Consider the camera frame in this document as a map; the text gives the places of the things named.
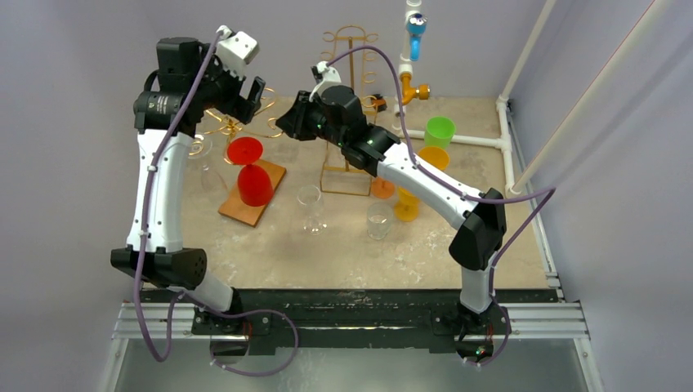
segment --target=orange pipe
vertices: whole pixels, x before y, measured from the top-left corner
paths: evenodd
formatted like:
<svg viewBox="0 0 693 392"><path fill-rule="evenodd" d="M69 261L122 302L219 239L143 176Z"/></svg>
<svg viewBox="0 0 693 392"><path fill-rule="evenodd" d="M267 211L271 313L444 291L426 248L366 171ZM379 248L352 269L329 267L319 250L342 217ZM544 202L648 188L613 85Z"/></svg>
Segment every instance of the orange pipe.
<svg viewBox="0 0 693 392"><path fill-rule="evenodd" d="M427 84L419 85L418 88L411 86L411 73L405 72L400 76L402 82L402 104L407 105L414 98L427 100L431 89Z"/></svg>

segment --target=glass cup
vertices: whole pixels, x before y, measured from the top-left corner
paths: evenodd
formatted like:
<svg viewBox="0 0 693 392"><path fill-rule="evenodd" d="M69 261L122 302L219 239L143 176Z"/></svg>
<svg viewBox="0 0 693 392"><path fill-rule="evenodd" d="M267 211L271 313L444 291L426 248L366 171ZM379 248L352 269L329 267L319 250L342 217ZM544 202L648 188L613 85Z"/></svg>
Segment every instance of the glass cup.
<svg viewBox="0 0 693 392"><path fill-rule="evenodd" d="M324 200L320 188L315 185L306 185L298 190L298 204L301 208L302 228L308 234L322 233L327 224L324 222Z"/></svg>
<svg viewBox="0 0 693 392"><path fill-rule="evenodd" d="M210 152L212 152L212 138L195 135L188 159L194 161L199 170L200 188L204 195L218 207L229 197L229 187L219 171L212 166Z"/></svg>
<svg viewBox="0 0 693 392"><path fill-rule="evenodd" d="M395 213L392 207L385 203L375 203L368 209L368 233L372 239L383 239L392 228Z"/></svg>

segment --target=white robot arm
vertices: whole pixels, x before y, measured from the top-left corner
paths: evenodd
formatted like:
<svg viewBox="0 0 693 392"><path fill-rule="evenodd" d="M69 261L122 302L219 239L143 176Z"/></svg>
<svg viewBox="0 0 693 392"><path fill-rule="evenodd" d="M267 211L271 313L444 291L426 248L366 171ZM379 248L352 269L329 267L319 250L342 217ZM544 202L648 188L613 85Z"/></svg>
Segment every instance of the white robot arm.
<svg viewBox="0 0 693 392"><path fill-rule="evenodd" d="M368 124L359 97L339 83L335 68L321 62L313 67L313 75L317 87L298 92L293 107L277 120L277 126L293 139L327 140L341 148L354 167L407 189L443 216L458 231L449 252L462 267L460 304L474 314L485 312L492 302L491 261L506 232L505 210L502 204L465 200L451 189L482 198L503 198L501 193L495 189L482 193L415 155L414 164L397 136ZM421 167L441 181L433 180Z"/></svg>
<svg viewBox="0 0 693 392"><path fill-rule="evenodd" d="M221 36L214 56L204 70L203 81L192 97L190 106L172 135L167 130L178 113L210 50L194 38L165 38L157 44L159 69L145 83L145 90L135 101L135 128L138 130L139 182L135 216L127 236L126 247L111 252L111 264L135 276L142 239L142 210L148 208L146 246L142 279L157 287L173 291L186 290L196 300L220 311L232 311L235 293L207 269L207 256L202 249L183 247L181 232L181 195L183 175L196 124L208 108L249 123L260 107L265 87L255 78L248 98L240 96L245 80L245 68L259 51L257 41L243 32L233 32L226 26L217 31ZM159 91L151 91L154 79ZM159 146L166 145L155 167L151 159ZM148 205L145 190L151 171L155 171Z"/></svg>

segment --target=wooden coaster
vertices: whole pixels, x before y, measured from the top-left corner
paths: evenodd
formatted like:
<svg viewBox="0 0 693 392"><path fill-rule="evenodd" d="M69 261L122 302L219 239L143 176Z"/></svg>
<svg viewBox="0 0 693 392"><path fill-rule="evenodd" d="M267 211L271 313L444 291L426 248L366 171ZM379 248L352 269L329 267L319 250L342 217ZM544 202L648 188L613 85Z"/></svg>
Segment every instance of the wooden coaster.
<svg viewBox="0 0 693 392"><path fill-rule="evenodd" d="M265 169L265 172L267 172L272 181L272 189L274 189L276 193L277 187L279 187L279 184L284 179L284 175L286 175L286 167L281 167L262 159L258 159L255 164ZM229 198L219 207L219 213L235 221L255 227L260 221L262 214L265 213L266 208L267 205L250 207L243 203L240 199L238 186L234 185L233 189L229 192Z"/></svg>

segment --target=white pipe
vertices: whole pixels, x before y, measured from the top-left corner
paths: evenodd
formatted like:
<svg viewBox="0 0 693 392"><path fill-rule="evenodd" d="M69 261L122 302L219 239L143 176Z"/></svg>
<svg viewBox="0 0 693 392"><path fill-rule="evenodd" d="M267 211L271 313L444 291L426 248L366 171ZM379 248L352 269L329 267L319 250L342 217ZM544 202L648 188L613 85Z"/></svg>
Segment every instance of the white pipe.
<svg viewBox="0 0 693 392"><path fill-rule="evenodd" d="M503 100L507 100L508 96L510 96L510 92L514 88L517 78L520 77L522 69L525 68L525 63L527 62L527 59L530 58L530 53L532 52L532 49L534 49L534 45L537 43L537 39L539 39L539 35L541 34L548 17L551 15L553 6L555 5L556 0L546 0L546 2L543 4L542 11L539 13L539 18L537 18L537 21L534 23L530 37L527 38L527 43L525 43L525 47L522 48L520 57L517 58L515 68L512 69L510 78L508 78L507 83L505 83L505 88L500 94Z"/></svg>
<svg viewBox="0 0 693 392"><path fill-rule="evenodd" d="M503 153L503 169L505 171L505 192L512 192L515 184L515 169L512 165L512 142L510 140L510 128L507 126L507 102L501 97L496 100L496 111L499 114L500 138L499 149Z"/></svg>
<svg viewBox="0 0 693 392"><path fill-rule="evenodd" d="M412 139L423 139L426 134L425 131L419 131L418 129L407 129L409 137ZM402 132L400 132L400 137L405 137ZM502 144L500 139L488 139L485 137L474 137L474 136L464 136L455 135L452 139L453 143L459 143L463 145L481 145L484 147L493 147L495 149L500 149Z"/></svg>
<svg viewBox="0 0 693 392"><path fill-rule="evenodd" d="M598 95L601 91L601 87L604 85L604 81L608 80L610 76L616 72L619 67L628 60L628 53L637 46L640 40L645 36L652 28L653 23L664 13L666 7L671 3L671 0L657 0L650 4L650 6L642 14L640 20L633 26L633 29L628 33L626 38L621 42L621 44L616 48L616 51L611 56L611 58L606 62L601 71L592 80L592 83L588 86L587 90L578 99L573 109L570 110L566 118L558 125L553 135L548 139L546 144L537 153L529 166L522 173L520 178L512 186L513 192L519 192L519 189L524 188L527 181L529 181L532 176L537 172L539 167L546 160L546 157L553 151L554 146L561 139L561 137L566 133L567 130L571 129L571 126L575 122L576 118L583 115L586 103L592 100L592 97Z"/></svg>

